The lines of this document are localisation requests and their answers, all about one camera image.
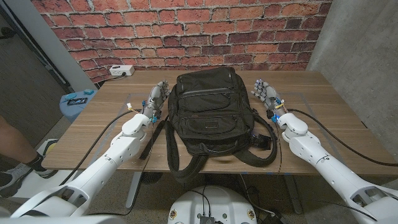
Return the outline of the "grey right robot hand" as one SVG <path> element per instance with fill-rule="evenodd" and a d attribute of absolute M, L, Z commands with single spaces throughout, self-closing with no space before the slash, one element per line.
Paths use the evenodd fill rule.
<path fill-rule="evenodd" d="M 267 82 L 261 79 L 257 80 L 254 84 L 254 90 L 251 93 L 263 102 L 266 110 L 273 112 L 277 117 L 287 113 L 284 107 L 284 100 L 276 92 L 274 87 L 270 86 Z"/>

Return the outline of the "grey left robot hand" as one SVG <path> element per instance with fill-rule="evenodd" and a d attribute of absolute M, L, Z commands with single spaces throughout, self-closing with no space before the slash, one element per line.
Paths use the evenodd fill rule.
<path fill-rule="evenodd" d="M 153 117 L 156 112 L 161 110 L 165 100 L 169 97 L 169 95 L 170 89 L 167 80 L 163 80 L 156 84 L 149 94 L 146 105 L 143 109 L 143 114 L 148 118 Z"/>

